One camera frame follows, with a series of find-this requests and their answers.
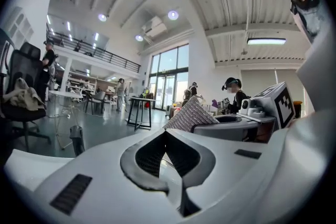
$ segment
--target black table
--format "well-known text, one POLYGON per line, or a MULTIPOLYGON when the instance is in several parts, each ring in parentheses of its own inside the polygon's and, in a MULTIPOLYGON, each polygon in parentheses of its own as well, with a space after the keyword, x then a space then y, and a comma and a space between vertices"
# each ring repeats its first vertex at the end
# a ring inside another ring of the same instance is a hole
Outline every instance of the black table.
POLYGON ((143 119, 143 102, 153 102, 155 100, 153 99, 146 99, 146 98, 138 98, 138 97, 131 97, 131 111, 128 116, 127 124, 128 125, 134 125, 134 130, 136 131, 138 128, 151 128, 152 127, 152 104, 149 106, 149 125, 143 125, 142 119, 143 119), (131 122, 131 115, 132 110, 134 106, 134 102, 138 101, 138 109, 137 109, 137 115, 135 117, 135 122, 131 122), (139 116, 139 108, 141 106, 141 121, 138 123, 138 116, 139 116))

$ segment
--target round ceiling light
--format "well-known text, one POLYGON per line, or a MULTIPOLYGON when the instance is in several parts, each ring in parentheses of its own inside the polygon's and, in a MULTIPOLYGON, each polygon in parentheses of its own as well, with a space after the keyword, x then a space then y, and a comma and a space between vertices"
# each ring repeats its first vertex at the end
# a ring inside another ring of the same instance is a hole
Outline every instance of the round ceiling light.
POLYGON ((142 42, 142 41, 143 41, 143 37, 140 36, 140 35, 137 35, 137 36, 135 37, 135 39, 136 39, 137 41, 139 41, 139 42, 142 42))
POLYGON ((98 19, 101 20, 102 22, 106 22, 107 18, 104 14, 99 14, 98 19))
POLYGON ((170 20, 177 20, 178 19, 178 12, 175 10, 171 10, 170 12, 168 12, 168 18, 170 20))

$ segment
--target balcony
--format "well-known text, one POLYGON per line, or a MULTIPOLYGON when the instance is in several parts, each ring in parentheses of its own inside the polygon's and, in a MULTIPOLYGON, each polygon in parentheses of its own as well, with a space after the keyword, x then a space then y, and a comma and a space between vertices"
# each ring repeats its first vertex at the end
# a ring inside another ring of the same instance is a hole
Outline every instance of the balcony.
POLYGON ((63 47, 78 53, 94 57, 104 62, 111 63, 115 66, 139 73, 140 65, 115 55, 101 48, 94 48, 92 44, 77 40, 56 32, 47 32, 47 40, 52 40, 54 45, 63 47))

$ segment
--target large window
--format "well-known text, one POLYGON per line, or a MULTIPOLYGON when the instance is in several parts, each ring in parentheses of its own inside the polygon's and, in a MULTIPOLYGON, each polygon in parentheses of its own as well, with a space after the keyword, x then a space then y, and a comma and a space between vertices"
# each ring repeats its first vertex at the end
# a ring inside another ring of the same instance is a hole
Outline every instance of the large window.
POLYGON ((182 102, 188 88, 189 45, 155 55, 152 58, 149 90, 154 107, 165 110, 172 102, 182 102))

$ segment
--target air conditioner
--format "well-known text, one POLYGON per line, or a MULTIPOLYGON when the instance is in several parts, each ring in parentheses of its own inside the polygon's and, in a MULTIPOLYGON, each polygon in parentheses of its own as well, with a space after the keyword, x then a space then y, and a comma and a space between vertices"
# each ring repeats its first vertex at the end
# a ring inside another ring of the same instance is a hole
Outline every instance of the air conditioner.
POLYGON ((167 27, 164 25, 162 20, 155 16, 149 22, 147 22, 143 27, 142 30, 146 34, 146 36, 153 38, 162 32, 167 30, 167 27))

